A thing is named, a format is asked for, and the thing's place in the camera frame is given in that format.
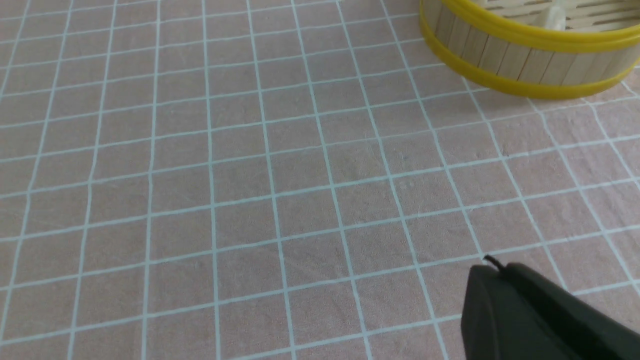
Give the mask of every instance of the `black object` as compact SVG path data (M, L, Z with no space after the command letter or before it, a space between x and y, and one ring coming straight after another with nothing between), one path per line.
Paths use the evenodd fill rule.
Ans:
M526 265L471 267L462 311L467 360L640 360L640 334Z

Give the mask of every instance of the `bamboo steamer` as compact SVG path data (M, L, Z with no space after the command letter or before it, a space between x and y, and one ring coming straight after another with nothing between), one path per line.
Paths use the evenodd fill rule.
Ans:
M480 85L573 99L619 83L640 58L640 0L565 0L564 31L532 26L551 0L479 1L420 0L420 25L433 52Z

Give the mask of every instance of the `wooden slat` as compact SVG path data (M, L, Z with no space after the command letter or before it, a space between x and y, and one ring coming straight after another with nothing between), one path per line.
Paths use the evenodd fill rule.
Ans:
M509 42L490 35L484 45L484 51L478 67L492 74L497 73L508 46Z
M619 54L609 64L600 80L611 79L631 67L640 57L640 44L618 52Z
M597 54L593 63L589 67L589 70L585 72L582 83L588 84L600 80L617 53L617 51L608 51L606 53Z
M575 60L576 54L554 53L551 56L549 65L542 75L541 84L544 85L560 85L569 72L569 68Z
M566 76L562 81L562 85L579 85L584 79L584 75L591 67L593 60L596 58L595 53L578 54L575 60L566 72Z
M449 43L449 37L451 36L451 30L453 29L453 22L456 20L456 16L453 15L448 7L443 6L440 10L440 19L438 20L438 26L436 28L436 37L445 47Z
M467 36L465 50L462 52L462 59L473 66L478 66L488 37L489 35L484 31L471 28L469 30L469 36Z
M579 29L592 26L597 22L612 22L614 20L629 20L632 17L638 17L640 22L640 10L633 10L620 13L608 13L605 15L583 17L581 19L568 20L566 25L568 28Z
M522 67L529 57L530 47L510 43L504 53L498 75L508 79L517 80L522 72Z
M540 81L542 80L542 76L547 70L547 66L549 65L549 61L551 61L552 56L552 51L539 49L531 50L531 53L527 58L527 62L524 64L524 68L520 73L518 81L534 84L540 83Z
M456 16L456 19L453 22L453 29L451 30L448 46L449 50L458 57L460 57L462 52L465 50L465 44L467 43L470 28L471 25L469 25L469 23Z
M427 20L429 29L435 32L438 27L438 18L440 18L440 10L442 3L440 0L424 0L424 17Z
M640 24L640 20L626 20L626 21L612 22L609 24L588 26L586 28L568 29L567 31L574 31L579 33L601 33L603 31L614 31L614 30L625 29L638 24Z

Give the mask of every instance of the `yellow rim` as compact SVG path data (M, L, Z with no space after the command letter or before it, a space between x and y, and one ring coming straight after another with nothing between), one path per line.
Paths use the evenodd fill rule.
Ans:
M422 2L423 0L420 0L420 28L422 29L422 36L431 50L442 60L442 62L455 70L458 74L475 83L500 92L537 99L576 99L578 97L589 96L607 90L622 81L622 79L624 79L625 76L627 76L627 74L635 67L634 64L629 69L611 79L599 81L597 83L575 86L530 84L501 78L500 76L467 63L442 45L427 25L427 20L425 19L424 12L422 11Z
M537 28L505 19L470 0L441 0L441 2L475 28L508 42L541 50L563 53L601 53L624 49L640 42L640 25L602 33L570 33Z

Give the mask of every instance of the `yellow band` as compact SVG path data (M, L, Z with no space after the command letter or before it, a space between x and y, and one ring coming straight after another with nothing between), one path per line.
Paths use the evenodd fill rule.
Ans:
M422 2L423 0L420 0L420 28L422 29L422 36L424 36L427 45L431 48L433 53L458 74L475 83L500 92L537 99L576 99L578 97L590 96L607 90L622 81L622 79L624 79L625 76L627 76L627 74L635 67L634 64L629 69L611 79L599 81L597 83L575 86L540 85L502 78L467 63L442 45L427 25L424 12L422 11Z
M536 49L562 53L602 53L624 49L640 42L640 25L601 33L553 31L505 19L470 0L441 2L458 17L487 34Z

